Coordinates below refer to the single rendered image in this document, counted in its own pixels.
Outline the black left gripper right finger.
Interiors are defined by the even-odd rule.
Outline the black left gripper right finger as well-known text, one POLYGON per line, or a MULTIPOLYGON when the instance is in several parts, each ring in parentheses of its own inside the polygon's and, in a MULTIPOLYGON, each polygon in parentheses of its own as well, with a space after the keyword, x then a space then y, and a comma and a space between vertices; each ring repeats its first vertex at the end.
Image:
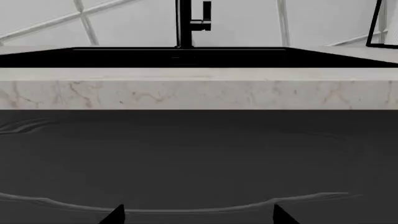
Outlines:
POLYGON ((293 218, 288 212, 282 207, 275 204, 272 214, 273 224, 300 224, 295 218, 293 218))

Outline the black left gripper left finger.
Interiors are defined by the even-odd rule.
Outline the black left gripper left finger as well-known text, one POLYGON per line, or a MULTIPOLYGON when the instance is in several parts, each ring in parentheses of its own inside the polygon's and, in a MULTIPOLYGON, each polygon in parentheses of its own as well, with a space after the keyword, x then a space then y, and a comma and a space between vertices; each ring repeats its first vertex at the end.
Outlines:
POLYGON ((124 224, 125 210, 124 205, 119 205, 108 216, 103 218, 98 224, 124 224))

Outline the black sink basin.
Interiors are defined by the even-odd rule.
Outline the black sink basin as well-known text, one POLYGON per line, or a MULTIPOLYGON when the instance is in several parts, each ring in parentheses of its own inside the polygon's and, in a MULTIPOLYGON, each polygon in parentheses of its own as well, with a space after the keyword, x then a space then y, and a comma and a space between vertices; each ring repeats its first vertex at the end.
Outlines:
POLYGON ((398 68, 288 47, 74 47, 0 55, 0 68, 398 68))

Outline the black sink faucet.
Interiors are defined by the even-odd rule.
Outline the black sink faucet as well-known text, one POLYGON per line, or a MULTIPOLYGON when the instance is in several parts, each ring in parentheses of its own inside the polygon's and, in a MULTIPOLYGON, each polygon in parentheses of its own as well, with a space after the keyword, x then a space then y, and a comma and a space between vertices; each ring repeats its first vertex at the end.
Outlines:
POLYGON ((203 18, 192 19, 192 0, 175 0, 175 19, 178 49, 192 49, 193 31, 211 30, 211 0, 203 0, 203 18))

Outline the dark wood cabinet front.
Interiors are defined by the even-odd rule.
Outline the dark wood cabinet front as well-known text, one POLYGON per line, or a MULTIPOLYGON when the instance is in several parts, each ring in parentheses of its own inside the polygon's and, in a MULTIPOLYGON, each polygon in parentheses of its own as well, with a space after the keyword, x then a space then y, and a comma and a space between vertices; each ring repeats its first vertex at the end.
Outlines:
POLYGON ((398 224, 398 111, 0 111, 0 224, 398 224))

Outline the marble countertop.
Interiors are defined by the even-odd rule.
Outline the marble countertop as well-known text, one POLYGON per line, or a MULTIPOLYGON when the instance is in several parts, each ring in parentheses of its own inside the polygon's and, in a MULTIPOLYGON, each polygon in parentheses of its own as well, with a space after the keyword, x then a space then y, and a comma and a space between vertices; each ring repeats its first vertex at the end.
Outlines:
MULTIPOLYGON (((398 63, 393 50, 300 50, 398 63)), ((0 110, 398 110, 398 68, 0 68, 0 110)))

